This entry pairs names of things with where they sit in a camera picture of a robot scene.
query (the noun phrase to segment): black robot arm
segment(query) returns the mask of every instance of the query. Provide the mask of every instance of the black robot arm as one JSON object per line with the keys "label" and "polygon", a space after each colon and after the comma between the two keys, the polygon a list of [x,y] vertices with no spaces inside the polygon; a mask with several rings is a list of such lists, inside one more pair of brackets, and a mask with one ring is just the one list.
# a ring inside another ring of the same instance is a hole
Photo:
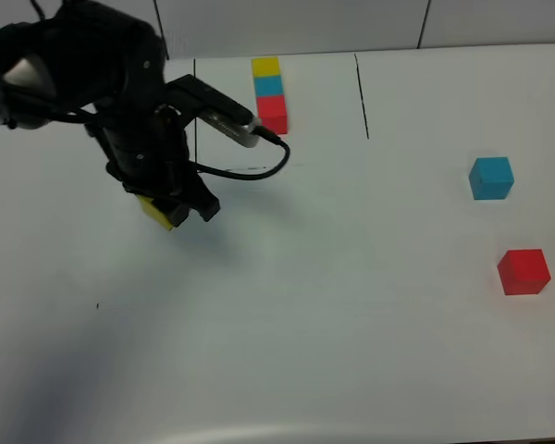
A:
{"label": "black robot arm", "polygon": [[[220,208],[199,172],[257,180],[276,174],[290,148],[246,108],[191,75],[165,84],[163,45],[148,23],[92,0],[69,0],[55,16],[0,30],[0,124],[35,129],[49,121],[85,125],[106,170],[166,228],[191,209],[208,221]],[[94,104],[96,113],[82,108]],[[190,161],[186,126],[201,118],[235,142],[259,137],[285,150],[258,175]]]}

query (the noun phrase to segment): white wall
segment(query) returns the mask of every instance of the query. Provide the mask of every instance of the white wall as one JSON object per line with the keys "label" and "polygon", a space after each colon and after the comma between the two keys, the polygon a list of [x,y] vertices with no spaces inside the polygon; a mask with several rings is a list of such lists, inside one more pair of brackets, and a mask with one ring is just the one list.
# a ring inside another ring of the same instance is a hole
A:
{"label": "white wall", "polygon": [[171,58],[415,48],[427,0],[158,0]]}
{"label": "white wall", "polygon": [[555,43],[555,0],[432,0],[422,47]]}
{"label": "white wall", "polygon": [[[59,6],[61,0],[38,0],[45,11],[45,15],[52,17]],[[159,32],[154,12],[154,2],[152,0],[99,0],[105,5],[110,5],[120,9],[134,17],[148,21]],[[0,28],[8,23],[27,21],[33,23],[37,21],[37,14],[31,6],[29,0],[0,0]]]}

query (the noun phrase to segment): black line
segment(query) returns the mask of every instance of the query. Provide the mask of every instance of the black line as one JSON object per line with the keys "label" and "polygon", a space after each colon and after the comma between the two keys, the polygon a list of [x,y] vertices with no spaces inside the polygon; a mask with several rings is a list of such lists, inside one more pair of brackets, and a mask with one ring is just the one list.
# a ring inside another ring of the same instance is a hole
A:
{"label": "black line", "polygon": [[158,29],[160,30],[160,37],[163,40],[163,48],[165,48],[165,56],[166,60],[170,60],[170,56],[168,55],[168,46],[167,46],[167,39],[165,38],[165,32],[163,31],[163,22],[160,19],[160,12],[158,11],[158,4],[156,0],[152,0],[154,3],[154,11],[156,12],[156,20],[158,20]]}
{"label": "black line", "polygon": [[417,41],[417,49],[422,47],[422,40],[424,39],[424,32],[426,31],[427,16],[429,16],[429,7],[432,5],[432,0],[427,0],[427,6],[425,7],[424,23],[422,23],[422,30],[419,33],[419,40]]}
{"label": "black line", "polygon": [[370,139],[370,131],[368,131],[368,119],[366,117],[366,105],[364,104],[364,91],[362,90],[362,78],[360,77],[360,64],[358,63],[358,55],[355,57],[355,69],[358,73],[358,87],[360,88],[360,100],[362,101],[362,112],[364,113],[364,126],[366,127],[366,138]]}
{"label": "black line", "polygon": [[[195,59],[193,59],[193,77],[197,78]],[[193,145],[195,150],[195,163],[197,164],[197,118],[193,120]]]}

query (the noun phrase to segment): black cable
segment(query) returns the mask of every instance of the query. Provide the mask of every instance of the black cable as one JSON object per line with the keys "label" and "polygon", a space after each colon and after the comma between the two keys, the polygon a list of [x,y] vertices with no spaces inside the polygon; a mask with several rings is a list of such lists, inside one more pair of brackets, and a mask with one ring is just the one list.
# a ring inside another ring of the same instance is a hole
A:
{"label": "black cable", "polygon": [[30,0],[30,1],[31,1],[31,6],[33,6],[33,9],[35,9],[35,12],[39,16],[39,20],[44,21],[45,20],[45,13],[43,12],[43,9],[39,5],[39,3],[37,3],[37,0]]}
{"label": "black cable", "polygon": [[[67,106],[53,97],[42,94],[31,90],[29,88],[23,88],[21,86],[13,85],[11,83],[3,82],[3,86],[7,93],[11,93],[14,97],[20,96],[26,99],[32,99],[39,102],[39,105],[35,105],[39,111],[50,112],[50,117],[41,116],[49,118],[50,120],[62,121],[66,123],[91,123],[97,119],[97,115],[84,111],[82,108],[77,106]],[[33,107],[33,103],[27,102],[25,105]]]}
{"label": "black cable", "polygon": [[254,130],[254,133],[265,139],[266,141],[272,142],[275,145],[281,146],[284,149],[284,157],[279,161],[279,163],[274,166],[273,168],[267,170],[264,173],[260,174],[239,174],[233,173],[232,171],[225,171],[223,169],[212,168],[211,166],[201,165],[195,163],[197,168],[202,173],[211,174],[213,176],[219,176],[220,178],[225,179],[234,179],[234,180],[262,180],[267,179],[275,174],[277,174],[287,163],[290,159],[290,147],[287,143],[282,141],[276,134],[265,127],[257,127]]}

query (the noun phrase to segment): table surface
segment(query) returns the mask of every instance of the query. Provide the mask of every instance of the table surface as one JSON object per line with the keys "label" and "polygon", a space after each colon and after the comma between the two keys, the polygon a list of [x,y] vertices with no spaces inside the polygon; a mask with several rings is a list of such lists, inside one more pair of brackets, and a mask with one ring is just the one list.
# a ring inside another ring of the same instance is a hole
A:
{"label": "table surface", "polygon": [[[354,54],[280,61],[289,166],[204,177],[222,211],[170,233],[82,127],[0,129],[0,442],[555,437],[555,45],[358,54],[369,139]],[[195,69],[255,109],[250,59]],[[280,156],[196,130],[207,165]],[[540,295],[503,295],[509,248]]]}

